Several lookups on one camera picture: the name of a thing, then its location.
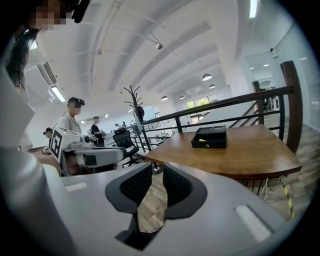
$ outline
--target black mesh chair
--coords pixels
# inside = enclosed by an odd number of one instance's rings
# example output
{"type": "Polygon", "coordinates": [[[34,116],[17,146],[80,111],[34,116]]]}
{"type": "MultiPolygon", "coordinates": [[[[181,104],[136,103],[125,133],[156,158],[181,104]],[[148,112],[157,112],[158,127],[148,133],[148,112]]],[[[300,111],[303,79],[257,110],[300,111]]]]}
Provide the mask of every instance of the black mesh chair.
{"type": "Polygon", "coordinates": [[[129,164],[129,166],[131,166],[132,164],[138,164],[137,160],[143,158],[143,156],[133,158],[133,155],[139,151],[139,148],[133,144],[133,142],[131,141],[130,132],[125,128],[115,130],[113,139],[116,145],[120,148],[128,149],[130,147],[133,147],[132,150],[126,153],[126,156],[130,157],[130,161],[124,163],[122,167],[127,164],[129,164]]]}

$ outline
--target coat rack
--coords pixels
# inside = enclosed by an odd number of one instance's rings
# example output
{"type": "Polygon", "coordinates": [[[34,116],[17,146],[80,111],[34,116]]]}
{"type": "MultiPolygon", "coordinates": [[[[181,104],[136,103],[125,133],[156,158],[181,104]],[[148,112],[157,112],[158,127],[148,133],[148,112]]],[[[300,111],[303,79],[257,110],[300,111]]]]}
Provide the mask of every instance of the coat rack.
{"type": "MultiPolygon", "coordinates": [[[[139,88],[140,88],[140,86],[133,91],[131,85],[130,85],[130,90],[124,87],[124,89],[127,90],[127,91],[129,92],[129,94],[131,95],[132,101],[133,101],[133,102],[131,102],[131,101],[125,101],[124,103],[130,103],[129,106],[133,107],[134,113],[135,113],[135,115],[138,117],[138,119],[139,119],[139,121],[140,121],[140,123],[141,123],[142,133],[143,133],[143,136],[144,136],[144,140],[145,140],[146,146],[147,146],[147,148],[148,148],[148,150],[149,150],[149,152],[150,152],[152,149],[151,149],[151,147],[150,147],[150,144],[149,144],[149,141],[148,141],[148,138],[147,138],[147,134],[146,134],[145,128],[144,128],[144,126],[143,126],[143,120],[142,120],[143,118],[140,117],[139,111],[138,111],[138,106],[140,106],[141,104],[143,104],[143,102],[138,103],[138,102],[141,100],[141,97],[137,100],[138,93],[137,93],[136,91],[137,91],[139,88]]],[[[141,143],[141,146],[142,146],[143,151],[146,152],[146,151],[145,151],[145,146],[143,145],[143,142],[142,142],[141,137],[140,137],[140,131],[137,132],[137,135],[138,135],[138,137],[139,137],[139,140],[140,140],[140,143],[141,143]]],[[[153,162],[152,174],[157,175],[157,174],[160,174],[160,173],[162,173],[162,172],[163,172],[163,168],[158,167],[158,166],[157,166],[157,163],[153,162]]]]}

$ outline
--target man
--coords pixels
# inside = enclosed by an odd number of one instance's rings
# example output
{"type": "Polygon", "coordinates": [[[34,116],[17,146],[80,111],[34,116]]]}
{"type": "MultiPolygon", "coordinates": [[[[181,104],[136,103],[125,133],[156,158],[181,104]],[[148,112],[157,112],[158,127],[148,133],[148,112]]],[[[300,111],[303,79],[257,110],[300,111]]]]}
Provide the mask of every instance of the man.
{"type": "Polygon", "coordinates": [[[78,98],[71,97],[66,105],[68,107],[67,112],[60,117],[56,126],[82,134],[80,125],[75,120],[75,116],[81,112],[82,105],[84,105],[84,101],[82,103],[78,98]]]}
{"type": "Polygon", "coordinates": [[[44,155],[48,155],[48,154],[51,154],[50,153],[50,144],[51,144],[51,138],[52,138],[52,129],[50,127],[48,127],[47,129],[45,129],[45,137],[46,138],[49,138],[49,145],[48,145],[48,149],[46,149],[45,151],[43,151],[43,154],[44,155]]]}
{"type": "Polygon", "coordinates": [[[91,133],[98,139],[97,147],[103,148],[105,146],[104,135],[105,132],[100,131],[97,124],[99,123],[99,116],[93,118],[93,125],[91,126],[91,133]]]}

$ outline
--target black box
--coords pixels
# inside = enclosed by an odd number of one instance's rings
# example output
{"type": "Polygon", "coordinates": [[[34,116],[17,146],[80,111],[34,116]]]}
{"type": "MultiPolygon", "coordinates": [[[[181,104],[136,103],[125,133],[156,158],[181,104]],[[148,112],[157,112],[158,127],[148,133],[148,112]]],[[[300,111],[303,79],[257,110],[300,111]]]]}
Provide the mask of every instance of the black box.
{"type": "Polygon", "coordinates": [[[199,128],[191,140],[193,148],[200,149],[226,149],[227,133],[226,126],[214,126],[199,128]]]}

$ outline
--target wooden table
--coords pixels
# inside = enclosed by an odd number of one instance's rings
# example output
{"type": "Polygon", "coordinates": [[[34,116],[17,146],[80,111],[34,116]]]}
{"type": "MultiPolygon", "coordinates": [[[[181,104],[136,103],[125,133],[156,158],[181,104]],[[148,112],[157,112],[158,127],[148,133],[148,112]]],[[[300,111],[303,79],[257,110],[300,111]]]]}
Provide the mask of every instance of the wooden table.
{"type": "Polygon", "coordinates": [[[228,128],[226,134],[226,149],[193,148],[195,132],[183,132],[144,157],[158,164],[177,163],[235,180],[278,178],[302,167],[290,149],[262,124],[228,128]]]}

